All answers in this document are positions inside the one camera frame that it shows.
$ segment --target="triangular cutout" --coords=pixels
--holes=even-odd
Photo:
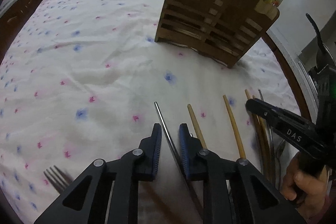
[[[86,176],[80,184],[64,199],[63,206],[80,211],[83,208],[85,197],[92,180],[92,176]]]
[[[270,193],[267,190],[267,188],[255,176],[251,177],[251,183],[253,186],[254,193],[257,197],[259,208],[261,210],[265,210],[279,204],[278,200],[272,195],[272,193]]]

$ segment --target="human hand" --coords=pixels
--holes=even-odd
[[[323,208],[327,193],[327,170],[324,167],[320,176],[315,178],[299,169],[298,152],[289,163],[286,175],[283,177],[283,185],[280,192],[289,200],[296,198],[293,186],[296,184],[307,193],[303,204],[297,208],[304,219],[317,215]]]

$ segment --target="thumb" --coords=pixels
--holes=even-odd
[[[302,171],[295,173],[294,181],[300,189],[309,195],[321,194],[324,191],[325,185],[322,181]]]

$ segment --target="silver screw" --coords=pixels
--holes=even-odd
[[[205,148],[202,148],[199,153],[202,155],[202,156],[206,156],[207,154],[209,154],[209,150],[208,149],[205,149]]]
[[[140,156],[141,154],[142,154],[142,150],[140,148],[137,148],[137,149],[133,150],[133,155]]]
[[[238,163],[240,165],[248,165],[249,161],[247,159],[245,159],[245,158],[240,158],[240,159],[238,159]]]
[[[104,164],[104,161],[102,159],[97,159],[93,162],[93,165],[96,167],[102,166]]]

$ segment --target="metal utensil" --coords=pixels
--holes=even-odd
[[[177,167],[179,168],[179,170],[180,170],[180,172],[181,172],[181,174],[184,178],[184,181],[185,181],[185,183],[188,187],[188,190],[189,190],[190,197],[191,197],[193,203],[195,204],[196,210],[199,213],[199,216],[203,219],[203,207],[200,203],[200,200],[198,199],[198,196],[195,192],[195,189],[194,189],[193,185],[191,184],[190,181],[187,180],[187,178],[185,176],[181,157],[180,157],[179,153],[177,152],[176,146],[175,146],[175,144],[174,144],[174,142],[173,142],[173,140],[170,136],[170,133],[169,133],[168,128],[166,126],[166,123],[163,119],[162,113],[160,111],[159,105],[158,105],[157,102],[154,102],[154,105],[155,105],[155,108],[156,108],[156,111],[157,111],[157,115],[159,116],[161,126],[163,128],[164,133],[165,133],[170,151],[171,151],[171,153],[174,157],[175,163],[176,163]]]
[[[283,153],[283,151],[285,150],[285,147],[286,147],[286,141],[285,140],[282,140],[278,147],[277,147],[277,150],[275,152],[275,157],[277,158],[278,160],[278,163],[279,163],[279,175],[278,175],[278,179],[279,179],[279,182],[278,182],[278,190],[280,190],[280,184],[281,184],[281,163],[280,163],[280,157]]]
[[[263,94],[261,93],[261,90],[258,89],[260,99],[264,101]],[[267,134],[268,134],[268,139],[269,139],[269,150],[270,150],[270,157],[271,157],[271,178],[272,178],[272,184],[275,186],[275,153],[274,153],[274,141],[273,141],[273,135],[270,126],[266,122],[266,129],[267,129]]]
[[[53,168],[49,167],[49,169],[43,171],[43,174],[56,191],[61,194],[73,182],[73,179],[61,171],[56,165],[54,165]]]

